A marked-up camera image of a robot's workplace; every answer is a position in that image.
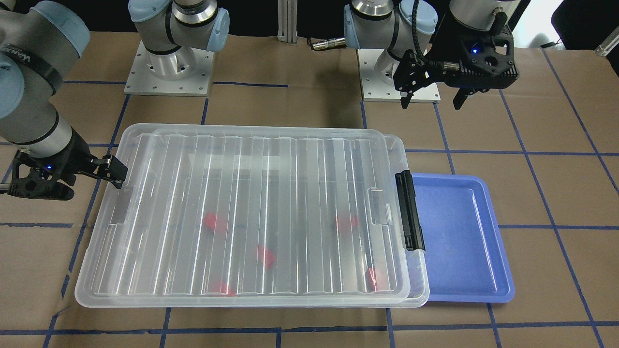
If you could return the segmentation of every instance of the transparent plastic container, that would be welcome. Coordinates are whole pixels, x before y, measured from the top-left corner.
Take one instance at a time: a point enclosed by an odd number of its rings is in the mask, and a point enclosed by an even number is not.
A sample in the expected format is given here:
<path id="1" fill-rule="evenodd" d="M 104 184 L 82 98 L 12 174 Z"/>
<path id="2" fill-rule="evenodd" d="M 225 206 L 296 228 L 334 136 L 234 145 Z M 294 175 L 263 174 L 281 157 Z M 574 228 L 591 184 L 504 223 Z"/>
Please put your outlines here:
<path id="1" fill-rule="evenodd" d="M 423 305 L 425 262 L 414 252 L 419 272 L 409 275 L 394 181 L 394 169 L 407 166 L 394 138 L 367 129 L 129 127 L 117 153 L 127 180 L 105 191 L 78 302 Z"/>

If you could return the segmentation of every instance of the white surface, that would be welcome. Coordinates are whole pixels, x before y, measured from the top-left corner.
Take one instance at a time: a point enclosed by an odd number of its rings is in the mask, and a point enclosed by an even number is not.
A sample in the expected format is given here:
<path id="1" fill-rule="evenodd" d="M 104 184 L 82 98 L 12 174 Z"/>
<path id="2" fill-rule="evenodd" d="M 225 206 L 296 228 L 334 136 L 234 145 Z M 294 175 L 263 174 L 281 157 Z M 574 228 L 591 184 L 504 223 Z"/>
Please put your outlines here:
<path id="1" fill-rule="evenodd" d="M 364 48 L 357 50 L 359 57 L 359 76 L 363 100 L 366 102 L 400 102 L 400 93 L 391 86 L 385 84 L 374 70 L 376 60 L 384 50 L 372 50 Z M 418 90 L 410 100 L 411 103 L 434 103 L 439 102 L 441 97 L 438 86 L 431 84 Z"/>
<path id="2" fill-rule="evenodd" d="M 76 298 L 87 307 L 423 305 L 423 253 L 411 294 L 393 177 L 407 166 L 404 145 L 385 139 L 367 129 L 131 126 L 117 154 L 128 178 L 106 189 Z M 209 213 L 214 226 L 203 222 Z M 274 255 L 270 267 L 259 245 Z"/>
<path id="3" fill-rule="evenodd" d="M 539 48 L 540 45 L 559 40 L 559 34 L 550 22 L 554 11 L 563 0 L 531 0 L 514 29 L 514 46 Z M 559 44 L 552 47 L 555 50 L 564 50 Z"/>
<path id="4" fill-rule="evenodd" d="M 194 73 L 182 80 L 161 80 L 149 71 L 147 51 L 140 41 L 136 58 L 124 86 L 125 94 L 132 95 L 180 95 L 185 97 L 206 97 L 213 69 L 213 52 L 192 48 L 196 54 L 197 66 Z"/>

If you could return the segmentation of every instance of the metal bracket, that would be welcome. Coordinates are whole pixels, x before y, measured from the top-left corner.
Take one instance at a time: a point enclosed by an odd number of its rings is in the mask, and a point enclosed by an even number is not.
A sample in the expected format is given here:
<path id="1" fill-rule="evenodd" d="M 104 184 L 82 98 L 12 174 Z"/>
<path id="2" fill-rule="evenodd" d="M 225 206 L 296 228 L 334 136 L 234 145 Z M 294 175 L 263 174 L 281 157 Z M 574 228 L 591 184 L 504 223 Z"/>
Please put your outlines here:
<path id="1" fill-rule="evenodd" d="M 213 52 L 192 48 L 196 55 L 194 74 L 181 80 L 162 80 L 149 71 L 147 50 L 140 42 L 131 72 L 124 86 L 124 93 L 131 95 L 179 95 L 206 97 L 213 70 Z"/>
<path id="2" fill-rule="evenodd" d="M 606 57 L 617 45 L 619 45 L 619 27 L 595 49 L 595 53 L 600 57 Z"/>
<path id="3" fill-rule="evenodd" d="M 282 42 L 297 43 L 297 0 L 279 0 L 279 31 Z"/>
<path id="4" fill-rule="evenodd" d="M 361 89 L 363 100 L 367 102 L 400 102 L 400 93 L 394 86 L 387 85 L 379 77 L 374 69 L 378 57 L 384 50 L 361 49 L 357 50 L 359 57 L 359 76 L 361 77 Z M 431 84 L 415 92 L 411 103 L 435 103 L 440 102 L 438 86 Z"/>

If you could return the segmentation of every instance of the plastic storage box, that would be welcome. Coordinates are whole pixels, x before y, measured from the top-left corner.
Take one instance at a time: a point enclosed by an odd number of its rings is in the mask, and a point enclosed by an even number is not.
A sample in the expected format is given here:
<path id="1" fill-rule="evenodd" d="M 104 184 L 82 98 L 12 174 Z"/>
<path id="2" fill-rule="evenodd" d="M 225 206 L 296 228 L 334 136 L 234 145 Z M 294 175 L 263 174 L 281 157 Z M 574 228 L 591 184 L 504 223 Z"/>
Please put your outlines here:
<path id="1" fill-rule="evenodd" d="M 394 174 L 407 164 L 395 137 L 135 124 L 117 156 L 129 173 L 103 197 L 77 281 L 86 307 L 428 299 L 424 251 L 405 248 Z"/>

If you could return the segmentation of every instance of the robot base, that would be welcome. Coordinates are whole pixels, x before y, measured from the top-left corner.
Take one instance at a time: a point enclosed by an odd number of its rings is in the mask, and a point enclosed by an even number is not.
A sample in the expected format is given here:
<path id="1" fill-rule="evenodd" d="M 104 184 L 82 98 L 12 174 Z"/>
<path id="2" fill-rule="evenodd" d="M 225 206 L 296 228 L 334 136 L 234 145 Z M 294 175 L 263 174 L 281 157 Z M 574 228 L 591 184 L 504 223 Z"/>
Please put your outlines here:
<path id="1" fill-rule="evenodd" d="M 378 76 L 374 69 L 378 57 L 384 50 L 361 49 L 357 50 L 359 58 L 359 75 L 361 77 L 361 89 L 363 100 L 366 102 L 400 102 L 400 93 L 392 85 L 387 85 Z M 431 84 L 424 89 L 415 92 L 410 100 L 411 103 L 435 103 L 440 102 L 438 86 Z"/>
<path id="2" fill-rule="evenodd" d="M 125 94 L 132 95 L 177 95 L 183 97 L 206 97 L 213 70 L 213 52 L 192 48 L 196 55 L 196 71 L 181 80 L 162 80 L 155 77 L 147 65 L 147 51 L 140 42 L 131 72 L 124 86 Z"/>

